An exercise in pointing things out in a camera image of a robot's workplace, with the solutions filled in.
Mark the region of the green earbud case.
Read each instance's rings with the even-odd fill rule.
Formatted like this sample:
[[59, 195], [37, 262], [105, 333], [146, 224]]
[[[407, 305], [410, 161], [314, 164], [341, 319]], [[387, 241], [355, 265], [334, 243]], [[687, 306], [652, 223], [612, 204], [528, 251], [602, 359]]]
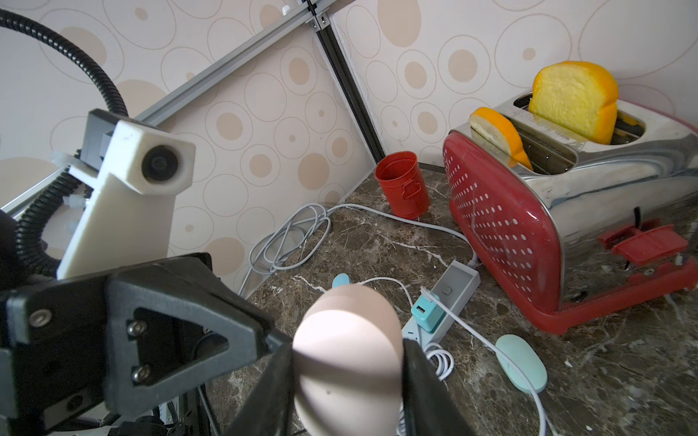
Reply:
[[[517, 335], [506, 334], [497, 339], [496, 348], [521, 370], [537, 393], [545, 390], [548, 383], [547, 370], [527, 341]], [[500, 355], [497, 359], [510, 382], [521, 392], [530, 393], [528, 384], [514, 366]]]

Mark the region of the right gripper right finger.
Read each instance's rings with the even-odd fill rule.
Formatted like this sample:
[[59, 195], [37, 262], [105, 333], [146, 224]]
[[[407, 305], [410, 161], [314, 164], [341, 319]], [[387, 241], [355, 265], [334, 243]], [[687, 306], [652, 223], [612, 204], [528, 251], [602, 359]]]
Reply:
[[474, 435], [418, 342], [404, 339], [403, 345], [405, 435]]

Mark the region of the blue earbud case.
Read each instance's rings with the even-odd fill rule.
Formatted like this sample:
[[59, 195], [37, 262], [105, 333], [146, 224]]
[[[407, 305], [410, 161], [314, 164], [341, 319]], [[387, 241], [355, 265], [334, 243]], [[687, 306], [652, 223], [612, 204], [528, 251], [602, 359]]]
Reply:
[[348, 274], [338, 274], [332, 281], [332, 287], [337, 288], [344, 285], [349, 285], [352, 283], [351, 278]]

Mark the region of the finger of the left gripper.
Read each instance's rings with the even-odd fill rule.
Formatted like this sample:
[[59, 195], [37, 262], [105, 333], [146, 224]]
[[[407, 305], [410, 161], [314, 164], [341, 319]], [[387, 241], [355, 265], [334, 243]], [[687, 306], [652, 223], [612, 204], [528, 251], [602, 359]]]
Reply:
[[105, 281], [105, 404], [134, 416], [290, 343], [196, 253], [120, 268]]

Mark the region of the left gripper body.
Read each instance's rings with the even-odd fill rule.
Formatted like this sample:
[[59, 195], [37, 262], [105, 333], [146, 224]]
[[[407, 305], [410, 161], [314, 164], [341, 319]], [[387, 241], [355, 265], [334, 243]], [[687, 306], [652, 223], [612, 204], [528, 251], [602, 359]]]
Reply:
[[1, 294], [1, 432], [45, 435], [104, 399], [104, 276]]

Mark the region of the pink earbud case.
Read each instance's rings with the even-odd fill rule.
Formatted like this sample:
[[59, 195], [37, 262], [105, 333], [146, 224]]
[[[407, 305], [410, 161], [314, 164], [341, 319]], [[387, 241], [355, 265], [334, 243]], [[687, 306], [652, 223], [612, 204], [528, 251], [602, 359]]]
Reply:
[[404, 346], [385, 297], [361, 284], [331, 289], [305, 313], [292, 347], [294, 406], [309, 434], [396, 434]]

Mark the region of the teal charger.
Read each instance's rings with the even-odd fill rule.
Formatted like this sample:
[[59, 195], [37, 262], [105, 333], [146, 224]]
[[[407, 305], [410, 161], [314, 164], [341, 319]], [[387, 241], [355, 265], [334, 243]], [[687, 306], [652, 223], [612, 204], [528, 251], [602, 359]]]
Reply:
[[437, 303], [437, 295], [421, 295], [411, 308], [416, 324], [429, 334], [433, 334], [445, 317], [445, 311]]

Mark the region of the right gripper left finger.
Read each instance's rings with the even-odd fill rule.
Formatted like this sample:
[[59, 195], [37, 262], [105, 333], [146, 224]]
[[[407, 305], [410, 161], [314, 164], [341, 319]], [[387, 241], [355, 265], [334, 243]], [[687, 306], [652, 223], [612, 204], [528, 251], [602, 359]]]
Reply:
[[275, 351], [254, 390], [223, 435], [291, 435], [294, 364], [290, 343]]

